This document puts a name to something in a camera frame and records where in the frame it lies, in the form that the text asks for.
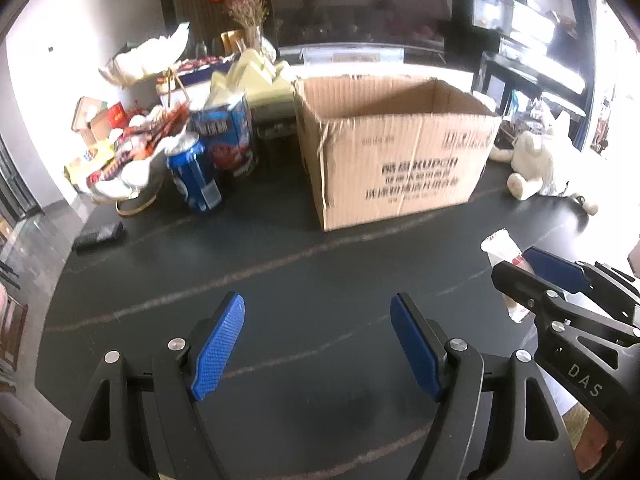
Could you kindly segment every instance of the blue rubber pad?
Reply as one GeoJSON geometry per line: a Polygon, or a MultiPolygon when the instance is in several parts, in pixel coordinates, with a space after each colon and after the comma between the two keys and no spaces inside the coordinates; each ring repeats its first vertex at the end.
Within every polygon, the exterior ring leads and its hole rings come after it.
{"type": "Polygon", "coordinates": [[[204,399],[218,386],[243,324],[244,300],[236,294],[197,357],[191,385],[196,400],[204,399]]]}
{"type": "Polygon", "coordinates": [[[583,292],[589,287],[582,268],[574,263],[547,253],[537,247],[530,247],[522,254],[536,276],[564,288],[571,294],[583,292]]]}
{"type": "Polygon", "coordinates": [[[425,393],[438,402],[442,386],[438,379],[436,357],[399,296],[394,296],[391,300],[390,316],[415,381],[425,393]]]}

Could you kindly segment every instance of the table top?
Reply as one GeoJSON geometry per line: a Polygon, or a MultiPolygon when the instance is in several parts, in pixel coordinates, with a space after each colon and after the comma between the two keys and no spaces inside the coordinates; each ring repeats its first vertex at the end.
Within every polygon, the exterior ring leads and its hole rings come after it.
{"type": "MultiPolygon", "coordinates": [[[[509,173],[488,162],[466,204],[331,233],[298,167],[250,177],[205,217],[188,216],[169,187],[167,200],[124,220],[124,243],[69,258],[36,386],[71,416],[105,352],[152,354],[234,290],[244,329],[218,390],[199,404],[230,477],[406,478],[437,405],[412,377],[391,297],[408,292],[450,337],[507,356],[534,345],[534,328],[508,317],[480,250],[486,236],[507,228],[521,249],[620,266],[637,240],[635,219],[620,212],[588,219],[566,198],[518,202],[509,173]]],[[[88,227],[115,219],[112,208],[88,227]]],[[[467,470],[480,452],[474,442],[467,470]]]]}

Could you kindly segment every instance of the white snack wrapper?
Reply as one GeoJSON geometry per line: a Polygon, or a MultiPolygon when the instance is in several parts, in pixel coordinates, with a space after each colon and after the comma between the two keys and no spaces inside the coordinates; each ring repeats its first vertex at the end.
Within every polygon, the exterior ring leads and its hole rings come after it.
{"type": "MultiPolygon", "coordinates": [[[[500,229],[485,238],[482,244],[480,244],[480,248],[489,256],[489,263],[491,263],[492,267],[501,261],[507,261],[533,274],[533,269],[522,256],[520,248],[509,236],[507,229],[500,229]]],[[[502,296],[504,303],[507,304],[507,310],[509,311],[511,320],[516,323],[521,323],[522,320],[527,317],[527,314],[529,314],[529,310],[508,296],[504,294],[502,296]]]]}

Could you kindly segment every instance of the white stuffed animal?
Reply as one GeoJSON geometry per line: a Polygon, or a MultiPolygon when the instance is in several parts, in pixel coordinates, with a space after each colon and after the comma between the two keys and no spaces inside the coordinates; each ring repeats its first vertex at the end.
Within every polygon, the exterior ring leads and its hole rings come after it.
{"type": "Polygon", "coordinates": [[[562,112],[551,134],[522,132],[512,150],[491,148],[489,158],[496,162],[510,162],[514,173],[507,179],[507,187],[518,200],[526,200],[535,193],[543,196],[570,196],[589,214],[598,212],[598,205],[587,200],[579,189],[582,169],[581,153],[568,136],[569,115],[562,112]]]}

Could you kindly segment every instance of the person's skin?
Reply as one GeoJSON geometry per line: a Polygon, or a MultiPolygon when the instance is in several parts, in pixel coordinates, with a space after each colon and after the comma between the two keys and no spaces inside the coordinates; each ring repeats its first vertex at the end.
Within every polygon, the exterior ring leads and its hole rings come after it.
{"type": "Polygon", "coordinates": [[[609,433],[600,423],[589,415],[587,425],[582,431],[580,442],[575,447],[575,461],[581,473],[585,473],[598,465],[602,458],[602,449],[609,440],[609,433]]]}

